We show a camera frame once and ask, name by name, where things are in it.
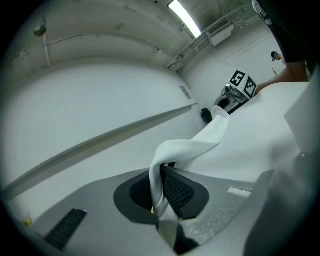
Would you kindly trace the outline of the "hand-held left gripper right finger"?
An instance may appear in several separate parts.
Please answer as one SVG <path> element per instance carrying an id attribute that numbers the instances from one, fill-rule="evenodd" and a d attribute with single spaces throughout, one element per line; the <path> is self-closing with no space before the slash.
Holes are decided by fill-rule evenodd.
<path id="1" fill-rule="evenodd" d="M 174 172 L 171 167 L 161 167 L 163 194 L 178 218 L 197 218 L 209 202 L 209 192 L 201 184 Z"/>

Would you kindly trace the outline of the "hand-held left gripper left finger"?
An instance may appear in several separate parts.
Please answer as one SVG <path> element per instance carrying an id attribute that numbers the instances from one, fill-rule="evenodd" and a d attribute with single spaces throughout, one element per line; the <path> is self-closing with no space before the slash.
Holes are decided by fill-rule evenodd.
<path id="1" fill-rule="evenodd" d="M 119 212 L 137 224 L 157 224 L 152 213 L 152 196 L 149 172 L 145 171 L 122 183 L 114 192 L 113 200 Z"/>

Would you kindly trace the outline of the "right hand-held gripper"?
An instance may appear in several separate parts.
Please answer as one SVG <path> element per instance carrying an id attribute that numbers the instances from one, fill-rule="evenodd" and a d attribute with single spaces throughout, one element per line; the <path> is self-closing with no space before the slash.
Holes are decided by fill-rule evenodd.
<path id="1" fill-rule="evenodd" d="M 225 110 L 229 115 L 250 101 L 257 90 L 256 82 L 251 76 L 236 70 L 226 83 L 214 105 Z"/>

